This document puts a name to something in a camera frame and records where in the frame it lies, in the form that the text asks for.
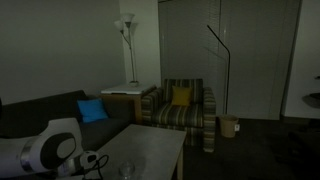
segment armchair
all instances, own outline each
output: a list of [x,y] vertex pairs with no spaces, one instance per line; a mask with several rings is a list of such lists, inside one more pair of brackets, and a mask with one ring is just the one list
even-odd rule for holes
[[[172,105],[173,86],[192,88],[189,106]],[[144,125],[186,131],[186,145],[214,151],[216,102],[202,79],[165,79],[141,104]]]

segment cushion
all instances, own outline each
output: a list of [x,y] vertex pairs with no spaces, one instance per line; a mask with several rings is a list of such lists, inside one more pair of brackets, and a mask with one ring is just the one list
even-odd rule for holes
[[151,123],[202,128],[202,108],[203,107],[200,104],[173,106],[171,103],[166,103],[158,111],[152,114]]
[[130,120],[110,118],[105,121],[79,123],[82,147],[85,151],[97,151],[130,124]]
[[92,122],[108,118],[101,99],[93,99],[87,101],[79,100],[77,102],[83,122]]
[[172,105],[189,106],[191,100],[192,88],[172,86],[173,97]]
[[162,87],[164,89],[163,100],[171,102],[173,97],[172,86],[191,87],[191,102],[202,103],[203,101],[203,80],[202,79],[164,79]]

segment glass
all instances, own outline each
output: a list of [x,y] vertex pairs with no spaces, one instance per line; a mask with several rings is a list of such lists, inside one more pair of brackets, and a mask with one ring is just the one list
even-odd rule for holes
[[131,161],[124,161],[119,166],[119,174],[123,179],[131,179],[135,166]]

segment coffee table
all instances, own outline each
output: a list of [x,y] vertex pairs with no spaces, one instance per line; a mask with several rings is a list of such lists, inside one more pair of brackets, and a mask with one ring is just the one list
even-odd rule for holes
[[[135,165],[131,179],[171,180],[177,167],[177,179],[182,180],[185,137],[184,131],[132,124],[98,150],[100,156],[109,156],[108,164],[101,169],[102,176],[121,179],[119,165],[130,160]],[[89,177],[97,178],[97,174],[92,172]]]

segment floor lamp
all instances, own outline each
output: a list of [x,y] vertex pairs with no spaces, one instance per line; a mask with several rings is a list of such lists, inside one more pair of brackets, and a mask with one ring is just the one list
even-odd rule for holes
[[229,96],[229,73],[230,73],[230,51],[226,45],[220,40],[217,34],[211,29],[209,25],[207,25],[212,34],[218,39],[218,41],[222,44],[222,46],[228,51],[228,63],[227,63],[227,72],[226,72],[226,82],[225,82],[225,92],[224,92],[224,107],[223,113],[228,113],[228,96]]
[[[122,34],[123,39],[127,42],[129,49],[130,49],[130,57],[131,57],[131,68],[132,68],[132,78],[133,80],[129,82],[130,86],[136,87],[139,85],[139,82],[136,78],[136,71],[135,71],[135,62],[133,60],[133,52],[132,52],[132,41],[131,41],[131,22],[134,17],[134,14],[131,13],[124,13],[121,14],[121,20],[115,21],[114,25]],[[124,25],[128,29],[128,37],[124,35]]]

